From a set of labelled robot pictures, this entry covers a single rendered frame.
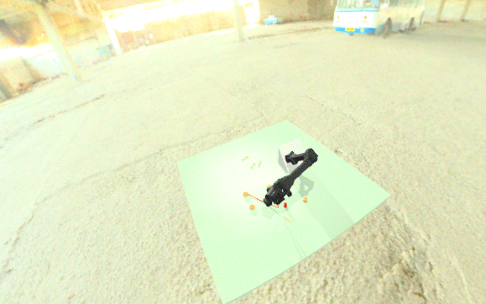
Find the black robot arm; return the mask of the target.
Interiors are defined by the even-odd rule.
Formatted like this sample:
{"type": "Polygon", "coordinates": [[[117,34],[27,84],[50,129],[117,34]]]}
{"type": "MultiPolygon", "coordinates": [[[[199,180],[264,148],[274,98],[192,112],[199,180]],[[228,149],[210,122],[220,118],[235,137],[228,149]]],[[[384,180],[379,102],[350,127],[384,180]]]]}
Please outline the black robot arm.
{"type": "Polygon", "coordinates": [[[293,151],[289,152],[285,156],[285,162],[291,163],[292,165],[296,165],[299,161],[303,161],[293,172],[291,172],[288,176],[284,176],[278,179],[271,187],[267,188],[267,193],[265,198],[268,202],[272,202],[278,194],[281,196],[288,192],[291,187],[294,185],[295,180],[298,176],[303,173],[308,167],[311,167],[315,164],[318,160],[318,155],[316,152],[309,148],[305,151],[305,153],[295,154],[293,151]],[[282,191],[282,189],[284,191],[282,191]]]}

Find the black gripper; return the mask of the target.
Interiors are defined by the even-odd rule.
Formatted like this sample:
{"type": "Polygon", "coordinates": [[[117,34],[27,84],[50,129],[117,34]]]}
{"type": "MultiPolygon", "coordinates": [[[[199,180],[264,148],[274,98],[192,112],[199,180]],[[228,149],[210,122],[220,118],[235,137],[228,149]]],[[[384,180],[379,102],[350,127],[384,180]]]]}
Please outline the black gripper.
{"type": "Polygon", "coordinates": [[[287,195],[287,197],[291,197],[292,196],[292,191],[289,190],[288,192],[286,192],[285,194],[283,194],[282,196],[280,194],[277,195],[277,197],[273,200],[273,203],[272,202],[268,202],[266,198],[264,198],[264,205],[266,207],[270,207],[272,206],[273,204],[275,205],[278,205],[280,203],[282,203],[284,200],[285,200],[285,196],[287,195]]]}

